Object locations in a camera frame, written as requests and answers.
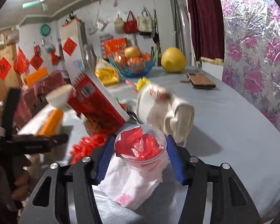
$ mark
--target beige bag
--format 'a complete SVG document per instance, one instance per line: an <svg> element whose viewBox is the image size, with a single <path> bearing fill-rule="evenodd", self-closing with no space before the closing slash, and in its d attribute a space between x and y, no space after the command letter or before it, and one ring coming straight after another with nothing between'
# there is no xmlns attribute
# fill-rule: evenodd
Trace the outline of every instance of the beige bag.
<svg viewBox="0 0 280 224"><path fill-rule="evenodd" d="M118 18L114 21L114 29L115 33L122 34L123 33L123 25L124 25L123 19L118 15Z"/></svg>
<svg viewBox="0 0 280 224"><path fill-rule="evenodd" d="M150 35L153 31L153 21L149 11L144 7L141 15L137 18L138 30L140 35Z"/></svg>

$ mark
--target red box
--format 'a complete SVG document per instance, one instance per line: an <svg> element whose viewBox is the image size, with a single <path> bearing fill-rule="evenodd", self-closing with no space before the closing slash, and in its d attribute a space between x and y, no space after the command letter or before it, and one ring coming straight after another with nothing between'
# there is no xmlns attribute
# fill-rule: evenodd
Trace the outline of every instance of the red box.
<svg viewBox="0 0 280 224"><path fill-rule="evenodd" d="M106 56L112 56L112 53L120 53L127 47L127 39L120 38L107 40L103 42Z"/></svg>

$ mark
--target blue tablecloth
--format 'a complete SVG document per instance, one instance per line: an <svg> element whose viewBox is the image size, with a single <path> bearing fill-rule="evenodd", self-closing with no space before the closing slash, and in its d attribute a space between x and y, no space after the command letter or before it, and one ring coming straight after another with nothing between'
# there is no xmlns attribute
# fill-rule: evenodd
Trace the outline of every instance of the blue tablecloth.
<svg viewBox="0 0 280 224"><path fill-rule="evenodd" d="M212 76L209 77L217 84L216 90L194 89L190 83L180 82L186 80L185 73L166 74L162 68L154 68L147 77L195 108L194 126L186 144L190 154L207 164L228 162L260 215L263 217L271 210L280 200L280 133L270 121L236 91ZM124 82L110 86L108 90L120 100L137 97L134 88ZM71 145L86 133L81 122L71 115L65 115L63 125L72 127L68 145L60 146L64 148L62 153L47 160L47 164L58 160L66 164ZM28 129L29 126L21 132L27 133ZM211 215L211 184L208 187L204 223L209 223ZM94 186L104 224L178 223L186 191L187 187L175 180L171 165L163 171L163 183L136 211L120 207Z"/></svg>

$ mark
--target green lid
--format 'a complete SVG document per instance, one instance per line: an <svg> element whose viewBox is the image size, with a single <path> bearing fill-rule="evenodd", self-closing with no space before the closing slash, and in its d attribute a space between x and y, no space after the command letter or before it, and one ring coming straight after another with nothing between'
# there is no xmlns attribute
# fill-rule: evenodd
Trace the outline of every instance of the green lid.
<svg viewBox="0 0 280 224"><path fill-rule="evenodd" d="M51 28L49 25L47 24L43 24L39 30L40 34L43 36L43 37L46 37L50 34L51 32Z"/></svg>

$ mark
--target orange box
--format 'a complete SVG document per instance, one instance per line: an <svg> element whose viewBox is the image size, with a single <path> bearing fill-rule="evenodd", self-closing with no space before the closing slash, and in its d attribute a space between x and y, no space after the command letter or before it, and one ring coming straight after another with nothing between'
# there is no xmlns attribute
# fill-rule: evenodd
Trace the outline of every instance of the orange box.
<svg viewBox="0 0 280 224"><path fill-rule="evenodd" d="M107 40L103 42L106 56L112 56L112 53L120 53L127 47L127 39L120 38L114 40Z"/></svg>
<svg viewBox="0 0 280 224"><path fill-rule="evenodd" d="M42 79L44 79L44 77L48 76L48 71L46 69L46 67L42 67L40 69L38 69L36 72L29 74L28 76L26 76L25 83L27 86L30 86Z"/></svg>

